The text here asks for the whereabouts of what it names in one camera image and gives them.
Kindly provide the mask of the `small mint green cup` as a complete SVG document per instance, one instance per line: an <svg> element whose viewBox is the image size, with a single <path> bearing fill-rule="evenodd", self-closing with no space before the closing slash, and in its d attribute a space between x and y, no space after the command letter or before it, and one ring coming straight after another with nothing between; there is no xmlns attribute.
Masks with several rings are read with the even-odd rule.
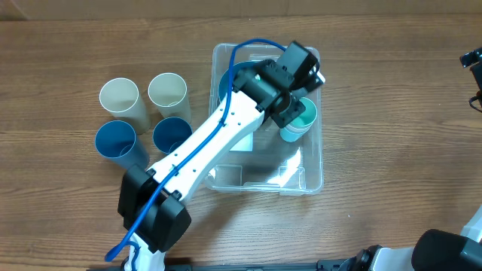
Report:
<svg viewBox="0 0 482 271"><path fill-rule="evenodd" d="M300 102L304 105L305 111L288 124L288 126L294 127L295 129L310 127L318 115L316 104L312 100L303 97L300 99Z"/></svg>

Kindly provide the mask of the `small light blue cup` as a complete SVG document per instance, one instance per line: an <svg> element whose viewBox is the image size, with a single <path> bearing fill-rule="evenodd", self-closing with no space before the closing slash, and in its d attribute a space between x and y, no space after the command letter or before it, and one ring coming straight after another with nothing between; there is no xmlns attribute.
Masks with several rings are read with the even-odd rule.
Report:
<svg viewBox="0 0 482 271"><path fill-rule="evenodd" d="M279 131L281 138L286 142L296 142L301 138L310 128L297 128L295 126L286 126Z"/></svg>

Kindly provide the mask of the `clear plastic storage container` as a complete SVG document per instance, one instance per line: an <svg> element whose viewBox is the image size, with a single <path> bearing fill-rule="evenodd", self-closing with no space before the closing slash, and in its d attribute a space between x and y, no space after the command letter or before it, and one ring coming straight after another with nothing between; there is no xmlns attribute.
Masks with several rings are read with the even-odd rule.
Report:
<svg viewBox="0 0 482 271"><path fill-rule="evenodd" d="M220 105L218 86L236 44L221 43L212 55L209 116ZM247 45L236 52L234 64L276 60L282 51L265 44ZM282 195L316 194L323 186L321 87L306 98L317 107L310 129L296 142L286 142L271 118L253 133L253 151L228 151L209 171L204 184L219 192L274 192Z"/></svg>

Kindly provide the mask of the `dark blue bowl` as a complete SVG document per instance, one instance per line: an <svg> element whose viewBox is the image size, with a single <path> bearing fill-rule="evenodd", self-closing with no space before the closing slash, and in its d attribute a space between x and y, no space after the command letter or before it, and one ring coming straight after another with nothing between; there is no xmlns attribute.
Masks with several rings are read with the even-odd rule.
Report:
<svg viewBox="0 0 482 271"><path fill-rule="evenodd" d="M236 74L239 70L245 69L245 68L250 68L256 64L255 61L245 61L245 62L239 62L235 64L231 71L233 72L233 76L236 77ZM221 77L219 86L218 86L218 99L219 102L221 102L224 97L227 95L227 88L228 88L228 81L229 81L229 71L227 70Z"/></svg>

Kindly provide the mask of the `tall beige cup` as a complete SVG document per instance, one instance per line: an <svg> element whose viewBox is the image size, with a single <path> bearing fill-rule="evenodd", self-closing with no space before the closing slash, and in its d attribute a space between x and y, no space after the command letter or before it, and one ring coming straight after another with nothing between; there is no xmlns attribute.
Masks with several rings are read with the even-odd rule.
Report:
<svg viewBox="0 0 482 271"><path fill-rule="evenodd" d="M191 122L188 88L180 75L167 72L156 76L148 86L148 96L163 118L180 117Z"/></svg>
<svg viewBox="0 0 482 271"><path fill-rule="evenodd" d="M137 134L147 132L151 119L139 88L128 78L114 78L99 92L101 106L113 117L126 121Z"/></svg>

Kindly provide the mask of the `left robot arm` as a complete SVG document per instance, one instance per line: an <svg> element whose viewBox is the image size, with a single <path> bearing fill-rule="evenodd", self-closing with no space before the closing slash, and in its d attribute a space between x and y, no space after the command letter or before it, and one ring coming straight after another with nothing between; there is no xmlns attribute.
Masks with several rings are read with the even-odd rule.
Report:
<svg viewBox="0 0 482 271"><path fill-rule="evenodd" d="M269 117L280 128L305 107L305 83L317 76L319 64L267 59L249 67L231 65L226 95L217 111L171 154L150 169L131 166L123 176L118 212L127 234L110 250L110 261L124 248L125 270L162 270L165 253L191 224L185 207L202 178L242 138Z"/></svg>

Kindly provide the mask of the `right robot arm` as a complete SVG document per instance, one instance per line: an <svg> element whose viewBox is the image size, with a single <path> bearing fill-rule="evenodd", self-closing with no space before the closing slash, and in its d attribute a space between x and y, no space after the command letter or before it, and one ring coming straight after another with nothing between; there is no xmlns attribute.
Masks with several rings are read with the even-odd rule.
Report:
<svg viewBox="0 0 482 271"><path fill-rule="evenodd" d="M481 210L460 234L427 230L414 247L386 248L380 245L361 250L345 260L341 270L474 270L481 269Z"/></svg>

